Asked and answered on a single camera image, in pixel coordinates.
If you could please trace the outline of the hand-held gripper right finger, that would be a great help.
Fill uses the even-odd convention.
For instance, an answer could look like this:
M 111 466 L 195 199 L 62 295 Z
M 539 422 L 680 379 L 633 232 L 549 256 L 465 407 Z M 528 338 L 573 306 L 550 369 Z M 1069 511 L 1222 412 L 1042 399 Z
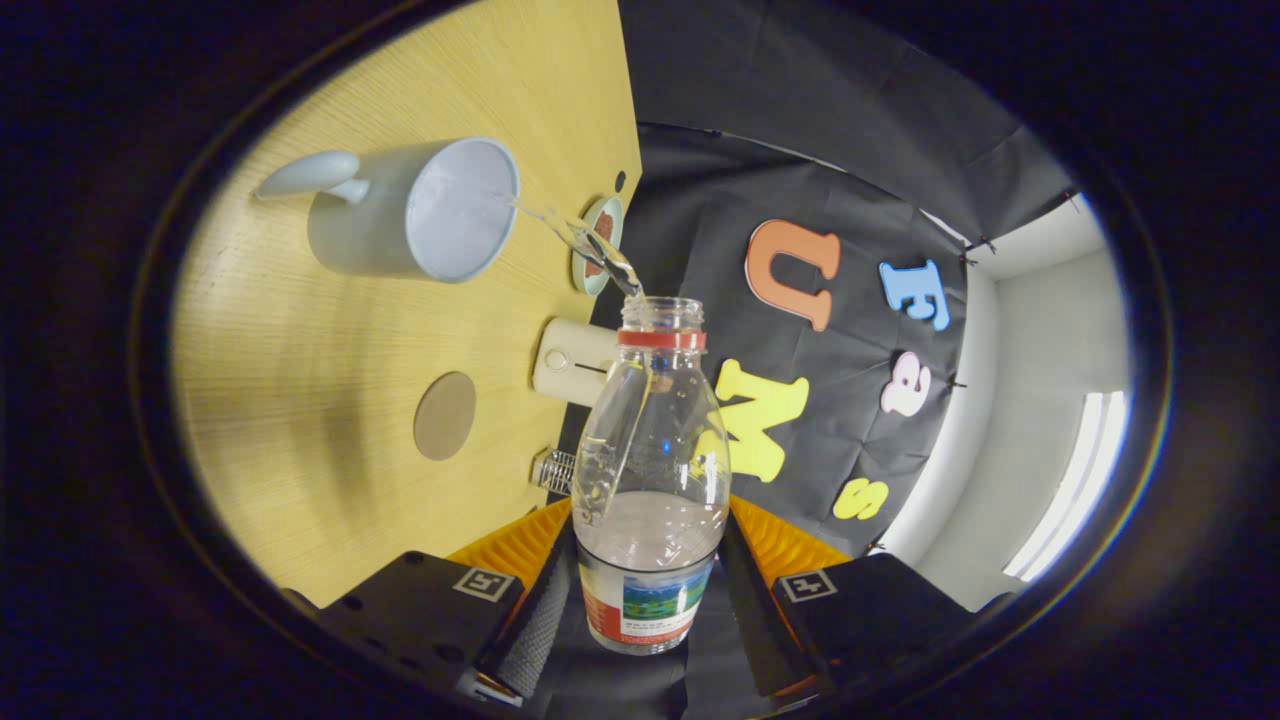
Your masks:
M 933 662 L 1005 610 L 961 606 L 892 553 L 849 557 L 739 496 L 719 547 L 758 691 L 769 701 L 890 701 L 934 684 Z

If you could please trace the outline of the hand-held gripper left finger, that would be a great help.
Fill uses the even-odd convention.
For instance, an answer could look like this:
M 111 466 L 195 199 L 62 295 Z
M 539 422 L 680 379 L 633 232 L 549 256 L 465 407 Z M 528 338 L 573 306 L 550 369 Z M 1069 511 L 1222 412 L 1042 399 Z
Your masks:
M 550 657 L 572 566 L 563 498 L 447 557 L 403 552 L 328 605 L 285 597 L 401 694 L 521 707 Z

